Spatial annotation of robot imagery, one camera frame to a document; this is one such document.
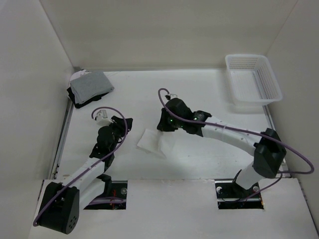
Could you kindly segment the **white plastic mesh basket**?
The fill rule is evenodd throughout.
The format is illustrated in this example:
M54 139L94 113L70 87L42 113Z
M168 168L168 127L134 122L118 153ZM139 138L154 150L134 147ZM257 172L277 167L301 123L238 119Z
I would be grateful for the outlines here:
M257 54L225 56L231 97L235 105L259 107L283 99L268 58Z

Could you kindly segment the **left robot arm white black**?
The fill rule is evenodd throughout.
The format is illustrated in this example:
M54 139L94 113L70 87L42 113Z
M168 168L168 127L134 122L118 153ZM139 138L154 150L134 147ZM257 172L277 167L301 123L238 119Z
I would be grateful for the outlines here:
M50 182L44 191L38 215L33 225L63 234L71 233L80 210L95 198L108 198L112 192L110 168L114 153L132 129L133 119L113 116L98 130L97 142L87 161L61 182Z

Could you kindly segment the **metal table edge rail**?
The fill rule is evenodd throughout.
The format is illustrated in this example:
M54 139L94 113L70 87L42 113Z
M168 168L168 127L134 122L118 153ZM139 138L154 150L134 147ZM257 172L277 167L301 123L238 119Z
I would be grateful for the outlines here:
M69 125L70 125L70 119L71 119L73 109L74 109L74 104L72 103L71 99L69 98L69 95L66 94L66 96L67 96L67 105L66 105L66 109L65 109L65 115L64 115L61 131L60 131L58 143L57 143L55 152L53 154L52 160L50 162L50 167L49 167L49 171L48 171L48 175L47 175L48 179L55 179L56 178L56 174L57 174L58 169L59 169L61 155L63 152L63 148L64 148L66 136L67 136L67 132L68 132Z

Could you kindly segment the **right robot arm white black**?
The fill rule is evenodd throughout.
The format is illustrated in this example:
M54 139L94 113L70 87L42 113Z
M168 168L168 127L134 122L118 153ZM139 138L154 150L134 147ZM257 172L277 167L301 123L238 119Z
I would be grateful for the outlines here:
M253 161L241 169L233 179L231 191L243 197L260 180L277 176L286 156L286 149L280 145L277 132L271 128L258 135L235 131L235 127L204 111L192 111L179 98L170 99L161 109L157 129L174 132L183 129L188 134L212 138L239 148L253 157Z

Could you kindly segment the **white tank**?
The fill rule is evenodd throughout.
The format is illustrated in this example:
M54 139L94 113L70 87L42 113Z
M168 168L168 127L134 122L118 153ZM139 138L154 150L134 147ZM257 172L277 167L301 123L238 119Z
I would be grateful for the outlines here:
M175 142L172 132L145 129L137 147L150 156L169 159L174 156Z
M90 71L87 71L87 70L81 70L81 71L75 72L75 73L70 77L69 81L71 82L71 81L73 81L73 80L75 80L75 79L78 79L78 78L80 78L81 76L84 76L84 75L89 74L89 73L91 73L91 72L90 72Z

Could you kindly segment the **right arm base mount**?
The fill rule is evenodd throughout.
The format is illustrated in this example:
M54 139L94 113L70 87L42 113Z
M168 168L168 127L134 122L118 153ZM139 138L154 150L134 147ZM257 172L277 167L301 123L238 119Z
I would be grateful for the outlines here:
M260 209L264 208L259 184L246 190L229 180L216 181L217 206L220 210Z

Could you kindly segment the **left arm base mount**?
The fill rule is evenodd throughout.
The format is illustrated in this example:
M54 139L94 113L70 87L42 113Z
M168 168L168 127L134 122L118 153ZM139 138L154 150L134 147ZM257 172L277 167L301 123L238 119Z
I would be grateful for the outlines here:
M125 210L127 206L128 182L113 181L103 174L97 177L104 183L104 191L90 203L85 210Z

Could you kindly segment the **folded grey tank top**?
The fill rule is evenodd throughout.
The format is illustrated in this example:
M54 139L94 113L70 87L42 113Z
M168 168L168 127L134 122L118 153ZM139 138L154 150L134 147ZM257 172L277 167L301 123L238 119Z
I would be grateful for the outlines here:
M83 103L91 97L110 93L114 86L103 71L94 71L70 82L76 103Z

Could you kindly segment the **folded black tank top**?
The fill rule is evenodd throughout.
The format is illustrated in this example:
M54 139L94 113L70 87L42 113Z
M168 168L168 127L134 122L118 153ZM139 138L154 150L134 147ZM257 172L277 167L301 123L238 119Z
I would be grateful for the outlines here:
M69 99L72 101L72 103L73 103L73 105L75 106L76 109L80 109L80 108L90 104L91 102L99 101L99 100L102 99L103 96L108 94L108 93L104 93L104 94L101 94L101 95L97 95L97 96L91 97L87 101L84 101L83 103L80 104L80 103L76 103L75 102L75 95L73 94L73 92L72 92L70 87L67 89L67 92L68 92Z

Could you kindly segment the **folded white tank top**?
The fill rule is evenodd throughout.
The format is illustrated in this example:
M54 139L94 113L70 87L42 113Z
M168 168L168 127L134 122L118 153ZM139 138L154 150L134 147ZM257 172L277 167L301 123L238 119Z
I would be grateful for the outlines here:
M90 72L90 71L87 71L87 70L81 70L81 71L75 72L75 73L70 77L69 81L71 82L71 81L73 81L73 80L75 80L75 79L78 79L78 78L80 78L81 76L84 76L84 75L89 74L89 73L91 73L91 72Z

